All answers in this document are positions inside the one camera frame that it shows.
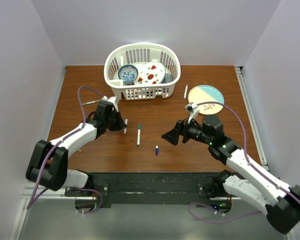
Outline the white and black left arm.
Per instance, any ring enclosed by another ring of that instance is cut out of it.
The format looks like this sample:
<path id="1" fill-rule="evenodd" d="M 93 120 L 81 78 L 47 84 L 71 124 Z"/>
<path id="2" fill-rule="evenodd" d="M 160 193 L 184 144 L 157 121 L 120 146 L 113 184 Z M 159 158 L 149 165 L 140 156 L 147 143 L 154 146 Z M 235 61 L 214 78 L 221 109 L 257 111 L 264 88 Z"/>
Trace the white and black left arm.
<path id="1" fill-rule="evenodd" d="M 126 127 L 118 104 L 100 101 L 93 118 L 87 118 L 62 137 L 36 143 L 26 170 L 26 179 L 52 191 L 62 187 L 75 188 L 82 196 L 89 196 L 94 190 L 94 184 L 89 181 L 91 177 L 83 171 L 69 169 L 69 158 L 107 130 L 115 132 Z"/>

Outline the grey cup in basket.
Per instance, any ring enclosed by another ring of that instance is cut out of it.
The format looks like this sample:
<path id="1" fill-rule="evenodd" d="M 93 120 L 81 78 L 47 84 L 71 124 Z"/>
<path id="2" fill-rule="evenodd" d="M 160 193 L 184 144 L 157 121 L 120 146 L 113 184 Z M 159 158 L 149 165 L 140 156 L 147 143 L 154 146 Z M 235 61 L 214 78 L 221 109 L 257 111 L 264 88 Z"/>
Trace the grey cup in basket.
<path id="1" fill-rule="evenodd" d="M 168 84 L 168 83 L 171 83 L 173 80 L 174 80 L 173 75 L 170 74 L 170 73 L 166 73 L 166 74 L 165 74 L 165 77 L 164 77 L 164 79 L 163 79 L 163 81 L 162 81 L 162 83 L 163 83 L 163 84 Z"/>

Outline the cream and blue plate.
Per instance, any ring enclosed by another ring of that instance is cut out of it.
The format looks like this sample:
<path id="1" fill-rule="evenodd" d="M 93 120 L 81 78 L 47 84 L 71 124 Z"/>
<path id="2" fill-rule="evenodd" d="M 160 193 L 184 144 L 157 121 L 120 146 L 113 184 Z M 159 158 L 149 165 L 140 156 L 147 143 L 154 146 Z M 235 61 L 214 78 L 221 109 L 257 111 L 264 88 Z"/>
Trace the cream and blue plate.
<path id="1" fill-rule="evenodd" d="M 225 103 L 223 94 L 211 85 L 193 87 L 188 93 L 187 100 L 189 103 L 195 104 L 210 102 L 199 106 L 201 115 L 215 115 L 223 109 L 223 104 Z"/>

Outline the white pen with teal tip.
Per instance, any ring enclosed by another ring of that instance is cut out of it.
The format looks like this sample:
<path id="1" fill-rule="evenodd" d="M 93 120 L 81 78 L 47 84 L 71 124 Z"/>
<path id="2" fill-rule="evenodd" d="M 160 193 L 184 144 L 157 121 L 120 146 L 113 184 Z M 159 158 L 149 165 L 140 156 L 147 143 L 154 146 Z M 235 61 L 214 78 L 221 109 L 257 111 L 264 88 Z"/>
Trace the white pen with teal tip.
<path id="1" fill-rule="evenodd" d="M 141 143 L 141 129 L 138 128 L 138 130 L 137 130 L 137 140 L 136 140 L 137 147 L 140 146 L 140 143 Z"/>

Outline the watermelon pattern plate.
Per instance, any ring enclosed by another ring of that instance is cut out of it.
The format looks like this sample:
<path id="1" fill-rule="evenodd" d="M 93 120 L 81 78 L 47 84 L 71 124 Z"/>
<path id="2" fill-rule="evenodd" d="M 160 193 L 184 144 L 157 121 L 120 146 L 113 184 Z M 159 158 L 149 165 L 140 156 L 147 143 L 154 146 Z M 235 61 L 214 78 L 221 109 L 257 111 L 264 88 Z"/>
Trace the watermelon pattern plate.
<path id="1" fill-rule="evenodd" d="M 138 68 L 138 77 L 134 81 L 136 85 L 156 85 L 162 83 L 165 78 L 166 67 L 161 62 L 147 62 Z"/>

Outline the white plastic dish basket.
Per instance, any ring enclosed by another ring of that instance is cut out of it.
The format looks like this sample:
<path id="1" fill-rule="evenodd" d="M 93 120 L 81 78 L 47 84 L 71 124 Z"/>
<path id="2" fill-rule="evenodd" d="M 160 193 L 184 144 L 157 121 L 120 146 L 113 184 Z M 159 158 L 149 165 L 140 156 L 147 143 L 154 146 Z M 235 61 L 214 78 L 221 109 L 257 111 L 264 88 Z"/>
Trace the white plastic dish basket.
<path id="1" fill-rule="evenodd" d="M 113 50 L 107 57 L 105 82 L 119 99 L 154 99 L 170 97 L 181 76 L 177 55 L 157 43 L 131 43 Z"/>

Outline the grey green pen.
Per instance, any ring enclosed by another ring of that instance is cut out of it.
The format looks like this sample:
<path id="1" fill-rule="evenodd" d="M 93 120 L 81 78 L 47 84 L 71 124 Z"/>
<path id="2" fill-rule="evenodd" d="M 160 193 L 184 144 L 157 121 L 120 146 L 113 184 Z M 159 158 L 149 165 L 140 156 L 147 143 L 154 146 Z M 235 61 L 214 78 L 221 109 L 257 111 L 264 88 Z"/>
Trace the grey green pen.
<path id="1" fill-rule="evenodd" d="M 86 105 L 92 105 L 92 104 L 95 104 L 95 103 L 98 103 L 100 102 L 101 100 L 94 100 L 94 101 L 89 101 L 89 102 L 85 102 L 85 103 L 82 103 L 83 106 L 86 106 Z"/>

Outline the white pen with blue end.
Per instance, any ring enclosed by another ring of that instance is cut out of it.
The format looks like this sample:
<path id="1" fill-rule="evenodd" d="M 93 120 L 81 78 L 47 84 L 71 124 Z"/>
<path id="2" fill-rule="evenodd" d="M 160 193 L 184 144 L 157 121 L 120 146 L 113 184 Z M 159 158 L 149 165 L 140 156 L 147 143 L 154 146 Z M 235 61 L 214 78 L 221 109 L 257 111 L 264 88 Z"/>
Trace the white pen with blue end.
<path id="1" fill-rule="evenodd" d="M 187 94 L 188 94 L 188 84 L 185 86 L 184 88 L 184 94 L 183 94 L 183 99 L 186 100 L 187 99 Z"/>

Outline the blue and white pen cap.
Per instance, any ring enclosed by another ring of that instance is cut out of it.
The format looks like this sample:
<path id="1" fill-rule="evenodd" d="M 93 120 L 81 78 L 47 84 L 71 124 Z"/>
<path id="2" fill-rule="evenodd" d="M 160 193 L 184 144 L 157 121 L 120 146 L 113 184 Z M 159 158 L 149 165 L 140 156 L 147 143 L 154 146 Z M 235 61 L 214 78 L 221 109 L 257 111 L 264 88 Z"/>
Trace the blue and white pen cap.
<path id="1" fill-rule="evenodd" d="M 158 145 L 156 145 L 156 146 L 155 146 L 155 155 L 157 156 L 157 155 L 158 155 L 158 153 L 159 153 L 159 146 L 158 146 Z"/>

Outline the aluminium frame rail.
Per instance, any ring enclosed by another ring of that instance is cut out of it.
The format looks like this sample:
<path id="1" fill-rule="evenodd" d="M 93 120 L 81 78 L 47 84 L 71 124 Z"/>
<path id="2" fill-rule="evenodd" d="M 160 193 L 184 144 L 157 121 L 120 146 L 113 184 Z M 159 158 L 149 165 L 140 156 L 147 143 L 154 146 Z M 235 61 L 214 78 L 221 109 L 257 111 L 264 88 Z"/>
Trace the aluminium frame rail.
<path id="1" fill-rule="evenodd" d="M 248 114 L 250 127 L 260 159 L 260 164 L 258 164 L 250 156 L 248 156 L 248 139 L 246 137 L 246 133 L 244 133 L 243 150 L 240 151 L 243 154 L 243 157 L 236 157 L 234 160 L 235 163 L 243 163 L 243 165 L 239 165 L 236 170 L 256 188 L 258 194 L 263 195 L 269 205 L 273 206 L 279 202 L 279 198 L 284 198 L 286 196 L 285 190 L 289 189 L 289 185 L 282 182 L 269 172 L 268 162 L 265 157 L 263 146 L 260 140 L 260 135 L 249 101 L 242 69 L 240 67 L 235 67 L 234 70 L 237 75 L 243 101 Z"/>

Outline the white pen with dark-blue tip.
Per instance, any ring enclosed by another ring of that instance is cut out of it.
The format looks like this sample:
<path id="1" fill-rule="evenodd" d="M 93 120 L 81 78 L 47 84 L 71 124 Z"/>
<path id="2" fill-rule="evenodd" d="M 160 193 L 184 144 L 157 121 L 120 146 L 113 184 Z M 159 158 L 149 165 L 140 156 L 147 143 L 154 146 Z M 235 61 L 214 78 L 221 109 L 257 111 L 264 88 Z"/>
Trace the white pen with dark-blue tip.
<path id="1" fill-rule="evenodd" d="M 128 119 L 127 118 L 124 120 L 124 124 L 125 124 L 125 127 L 124 127 L 123 132 L 124 132 L 124 134 L 126 134 L 127 133 L 127 128 L 128 128 Z"/>

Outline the blue patterned bowl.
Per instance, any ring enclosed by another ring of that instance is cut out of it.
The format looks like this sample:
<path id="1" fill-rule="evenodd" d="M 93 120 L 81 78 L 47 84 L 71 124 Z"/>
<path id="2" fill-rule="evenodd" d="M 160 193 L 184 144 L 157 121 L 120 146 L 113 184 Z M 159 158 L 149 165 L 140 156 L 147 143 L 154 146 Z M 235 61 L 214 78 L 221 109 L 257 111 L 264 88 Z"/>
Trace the blue patterned bowl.
<path id="1" fill-rule="evenodd" d="M 124 84 L 131 84 L 137 79 L 139 71 L 134 65 L 126 64 L 118 70 L 117 75 Z"/>

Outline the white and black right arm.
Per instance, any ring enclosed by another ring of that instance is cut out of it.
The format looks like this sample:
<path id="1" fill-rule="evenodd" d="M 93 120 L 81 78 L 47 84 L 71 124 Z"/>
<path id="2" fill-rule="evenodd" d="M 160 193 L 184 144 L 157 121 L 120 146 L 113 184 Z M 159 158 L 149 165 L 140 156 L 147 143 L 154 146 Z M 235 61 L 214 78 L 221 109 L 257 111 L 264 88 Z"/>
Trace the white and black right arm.
<path id="1" fill-rule="evenodd" d="M 257 164 L 245 150 L 224 133 L 215 115 L 205 116 L 202 124 L 192 118 L 179 120 L 162 139 L 176 146 L 195 140 L 208 145 L 213 158 L 235 170 L 222 171 L 205 187 L 211 197 L 231 195 L 240 198 L 266 216 L 270 225 L 286 235 L 300 222 L 300 186 L 291 187 Z"/>

